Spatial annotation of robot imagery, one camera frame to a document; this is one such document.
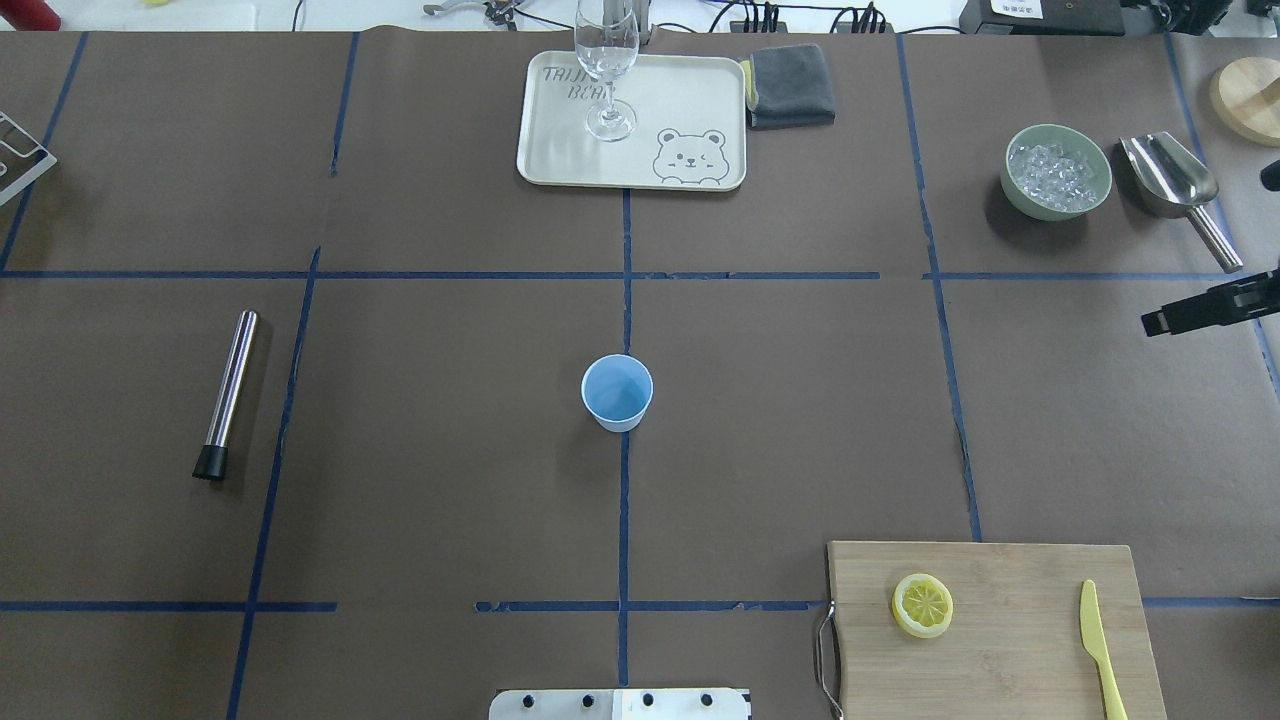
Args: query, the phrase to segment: lemon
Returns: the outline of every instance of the lemon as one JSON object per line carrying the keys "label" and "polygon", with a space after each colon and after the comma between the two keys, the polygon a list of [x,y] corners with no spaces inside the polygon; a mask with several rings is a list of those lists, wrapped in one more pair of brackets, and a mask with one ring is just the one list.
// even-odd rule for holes
{"label": "lemon", "polygon": [[951,591],[924,573],[908,575],[893,591],[893,619],[910,635],[936,638],[951,626]]}

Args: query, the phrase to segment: blue cup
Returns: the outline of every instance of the blue cup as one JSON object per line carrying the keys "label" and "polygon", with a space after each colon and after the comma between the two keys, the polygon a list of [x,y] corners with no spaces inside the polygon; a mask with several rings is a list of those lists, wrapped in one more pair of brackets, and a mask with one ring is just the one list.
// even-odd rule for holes
{"label": "blue cup", "polygon": [[653,400],[653,377],[630,355],[605,355],[582,374],[582,404],[612,433],[640,424]]}

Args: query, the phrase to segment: black box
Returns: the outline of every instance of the black box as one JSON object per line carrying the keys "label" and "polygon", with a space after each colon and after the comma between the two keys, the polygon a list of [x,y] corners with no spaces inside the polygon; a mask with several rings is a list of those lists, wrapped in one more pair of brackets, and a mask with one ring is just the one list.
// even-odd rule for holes
{"label": "black box", "polygon": [[[1043,18],[1025,12],[1037,6]],[[1124,19],[1120,0],[969,0],[960,13],[960,29],[970,35],[1120,36]]]}

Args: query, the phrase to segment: red object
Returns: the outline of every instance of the red object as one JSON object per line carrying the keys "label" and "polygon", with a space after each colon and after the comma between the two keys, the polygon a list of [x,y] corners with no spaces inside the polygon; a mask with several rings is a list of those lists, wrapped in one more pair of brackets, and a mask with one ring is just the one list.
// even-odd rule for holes
{"label": "red object", "polygon": [[45,0],[0,0],[0,18],[18,29],[58,29],[63,19]]}

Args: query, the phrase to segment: bowl of ice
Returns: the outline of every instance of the bowl of ice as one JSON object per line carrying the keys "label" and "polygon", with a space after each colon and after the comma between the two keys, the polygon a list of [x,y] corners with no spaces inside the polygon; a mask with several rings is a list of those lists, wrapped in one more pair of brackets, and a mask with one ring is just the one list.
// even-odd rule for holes
{"label": "bowl of ice", "polygon": [[1092,140],[1064,126],[1032,126],[1009,141],[1005,196],[1037,220],[1070,220],[1111,193],[1111,165]]}

